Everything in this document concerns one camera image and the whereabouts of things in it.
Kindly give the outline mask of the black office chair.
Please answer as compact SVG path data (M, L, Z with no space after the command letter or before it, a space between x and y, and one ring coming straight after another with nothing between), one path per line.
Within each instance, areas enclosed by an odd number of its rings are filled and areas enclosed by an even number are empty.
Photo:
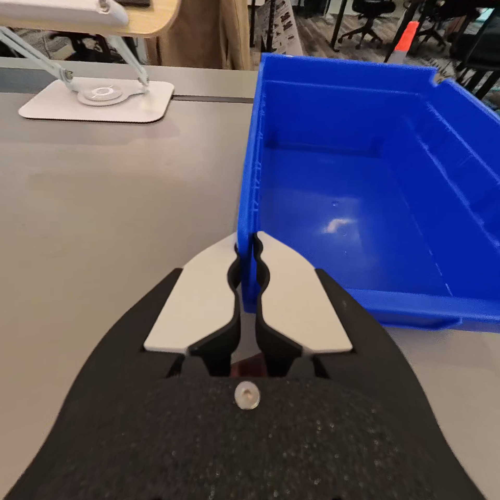
M499 5L474 34L461 34L453 46L457 83L482 100L499 80Z
M396 10L395 1L353 1L353 11L358 14L358 19L366 19L366 23L357 29L342 34L338 38L338 43L342 44L343 40L347 38L351 40L354 35L360 35L358 44L355 49L360 49L363 41L367 35L371 37L371 42L376 42L378 48L381 48L384 41L373 30L373 23L376 19L385 14L392 14Z

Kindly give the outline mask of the white printed sign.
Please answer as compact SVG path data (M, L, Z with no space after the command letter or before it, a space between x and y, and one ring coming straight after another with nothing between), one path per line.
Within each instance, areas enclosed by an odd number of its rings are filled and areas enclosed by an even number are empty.
M256 11L255 44L262 53L303 55L294 8L299 1L261 1Z

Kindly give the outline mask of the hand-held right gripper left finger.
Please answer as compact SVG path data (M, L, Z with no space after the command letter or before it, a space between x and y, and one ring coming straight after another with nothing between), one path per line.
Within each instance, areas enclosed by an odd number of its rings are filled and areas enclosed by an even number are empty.
M241 258L236 233L204 249L172 287L144 350L200 358L214 377L228 377L241 340Z

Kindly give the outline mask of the white folding stand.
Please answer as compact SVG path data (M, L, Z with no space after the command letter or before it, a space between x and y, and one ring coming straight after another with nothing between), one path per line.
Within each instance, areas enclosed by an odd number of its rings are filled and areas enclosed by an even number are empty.
M40 23L44 30L104 35L134 79L76 77L16 34L10 26L27 28ZM19 109L33 120L151 123L160 120L172 98L174 86L150 80L121 34L129 28L126 9L116 1L1 1L1 42L55 77L39 94Z

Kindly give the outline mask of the blue plastic bin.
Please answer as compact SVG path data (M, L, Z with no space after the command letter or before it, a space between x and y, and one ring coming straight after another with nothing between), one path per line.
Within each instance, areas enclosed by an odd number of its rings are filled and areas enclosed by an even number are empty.
M499 116L435 73L263 56L237 225L247 312L262 230L385 326L499 333Z

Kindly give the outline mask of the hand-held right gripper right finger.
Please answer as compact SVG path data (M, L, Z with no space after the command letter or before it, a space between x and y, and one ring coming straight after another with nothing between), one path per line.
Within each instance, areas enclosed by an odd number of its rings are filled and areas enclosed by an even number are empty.
M350 353L353 344L316 268L264 231L253 237L259 285L255 338L267 374L285 377L302 357Z

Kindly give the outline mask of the orange traffic cone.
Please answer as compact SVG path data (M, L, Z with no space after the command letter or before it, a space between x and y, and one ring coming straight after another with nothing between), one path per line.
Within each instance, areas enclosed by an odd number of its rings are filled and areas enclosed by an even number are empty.
M400 65L404 62L418 28L419 22L411 21L408 23L395 48L391 50L386 63Z

